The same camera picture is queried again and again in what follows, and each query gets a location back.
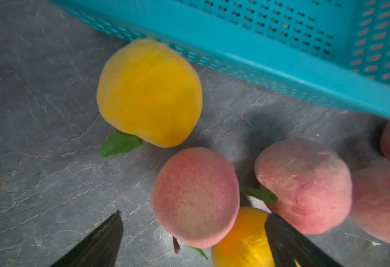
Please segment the pink peach with leaf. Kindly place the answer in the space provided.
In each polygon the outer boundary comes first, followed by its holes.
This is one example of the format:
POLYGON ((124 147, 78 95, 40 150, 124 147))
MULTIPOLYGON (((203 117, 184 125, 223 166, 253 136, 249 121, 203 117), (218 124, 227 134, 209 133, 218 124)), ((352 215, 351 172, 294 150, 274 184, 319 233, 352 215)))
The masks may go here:
POLYGON ((390 244, 390 168, 359 170, 352 179, 352 220, 368 234, 390 244))

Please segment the teal plastic basket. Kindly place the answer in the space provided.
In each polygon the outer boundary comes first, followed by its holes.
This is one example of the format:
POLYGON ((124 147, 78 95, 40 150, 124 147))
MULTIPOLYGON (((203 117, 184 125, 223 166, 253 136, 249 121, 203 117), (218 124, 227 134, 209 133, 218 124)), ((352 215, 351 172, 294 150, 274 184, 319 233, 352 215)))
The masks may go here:
POLYGON ((390 120, 390 1, 56 1, 91 28, 323 107, 390 120))

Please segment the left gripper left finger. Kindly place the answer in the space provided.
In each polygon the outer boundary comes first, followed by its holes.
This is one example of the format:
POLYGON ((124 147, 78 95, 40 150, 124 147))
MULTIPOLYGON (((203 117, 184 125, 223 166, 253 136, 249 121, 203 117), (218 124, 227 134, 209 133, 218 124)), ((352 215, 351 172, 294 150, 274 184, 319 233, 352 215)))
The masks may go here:
POLYGON ((124 233, 120 211, 116 211, 53 267, 114 267, 124 233))

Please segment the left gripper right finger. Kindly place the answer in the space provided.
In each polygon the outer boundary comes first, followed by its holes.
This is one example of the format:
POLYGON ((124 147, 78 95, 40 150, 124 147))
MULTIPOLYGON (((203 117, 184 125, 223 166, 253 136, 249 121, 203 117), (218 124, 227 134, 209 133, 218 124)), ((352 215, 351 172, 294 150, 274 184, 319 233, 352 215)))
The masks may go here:
POLYGON ((268 215, 265 232, 277 267, 341 267, 276 213, 268 215))

